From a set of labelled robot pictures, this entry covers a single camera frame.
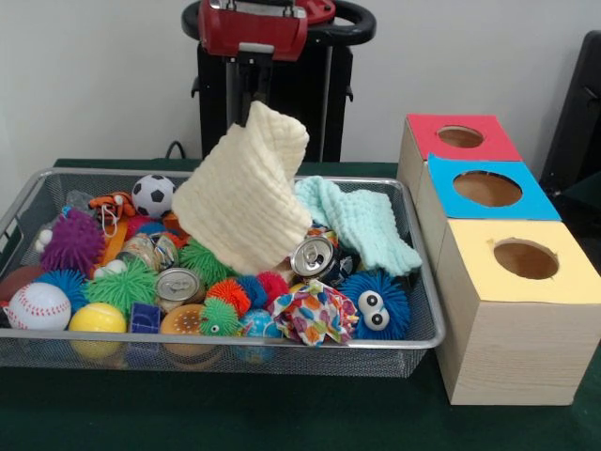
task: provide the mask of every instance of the baseball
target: baseball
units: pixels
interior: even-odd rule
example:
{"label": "baseball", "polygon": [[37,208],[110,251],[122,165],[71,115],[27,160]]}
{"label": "baseball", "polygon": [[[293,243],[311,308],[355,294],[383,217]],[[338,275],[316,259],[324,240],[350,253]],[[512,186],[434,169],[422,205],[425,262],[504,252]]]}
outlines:
{"label": "baseball", "polygon": [[17,291],[5,312],[13,329],[62,331],[69,324],[71,304],[60,288],[36,282]]}

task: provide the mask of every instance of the red ball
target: red ball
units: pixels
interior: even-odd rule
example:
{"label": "red ball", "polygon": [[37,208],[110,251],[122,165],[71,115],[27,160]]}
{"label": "red ball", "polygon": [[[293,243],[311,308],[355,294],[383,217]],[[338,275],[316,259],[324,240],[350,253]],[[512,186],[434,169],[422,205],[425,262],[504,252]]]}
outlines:
{"label": "red ball", "polygon": [[288,284],[277,272],[260,272],[256,278],[267,293],[267,303],[264,308],[267,308],[280,296],[288,293]]}

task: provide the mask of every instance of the can lid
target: can lid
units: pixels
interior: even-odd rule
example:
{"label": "can lid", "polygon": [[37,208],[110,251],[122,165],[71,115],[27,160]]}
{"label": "can lid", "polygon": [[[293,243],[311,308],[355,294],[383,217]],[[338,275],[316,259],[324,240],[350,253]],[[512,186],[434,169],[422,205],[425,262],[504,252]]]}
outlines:
{"label": "can lid", "polygon": [[290,257],[292,271],[301,277],[309,277],[323,272],[334,258],[334,248],[330,240],[323,237],[308,238]]}
{"label": "can lid", "polygon": [[163,271],[157,281],[157,293],[166,301],[187,301],[196,294],[199,288],[198,276],[183,268]]}

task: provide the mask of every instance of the mint green knitted cloth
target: mint green knitted cloth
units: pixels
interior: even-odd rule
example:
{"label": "mint green knitted cloth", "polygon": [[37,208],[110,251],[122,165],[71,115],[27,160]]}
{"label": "mint green knitted cloth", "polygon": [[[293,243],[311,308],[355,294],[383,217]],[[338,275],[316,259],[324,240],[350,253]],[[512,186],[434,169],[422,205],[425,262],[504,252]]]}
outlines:
{"label": "mint green knitted cloth", "polygon": [[345,248],[361,256],[365,269],[381,268],[395,276],[422,265],[419,254],[398,236],[387,195],[366,190],[343,193],[319,176],[298,181],[295,191],[314,221],[334,230]]}

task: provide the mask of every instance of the yellow ball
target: yellow ball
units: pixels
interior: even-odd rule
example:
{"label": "yellow ball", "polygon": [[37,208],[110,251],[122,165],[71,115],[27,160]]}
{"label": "yellow ball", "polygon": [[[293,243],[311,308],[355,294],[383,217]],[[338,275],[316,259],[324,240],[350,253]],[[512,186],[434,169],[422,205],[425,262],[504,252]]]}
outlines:
{"label": "yellow ball", "polygon": [[[73,332],[124,333],[127,322],[123,314],[108,303],[89,303],[73,315],[69,330]],[[71,346],[87,359],[98,360],[114,354],[121,347],[111,341],[71,341]]]}

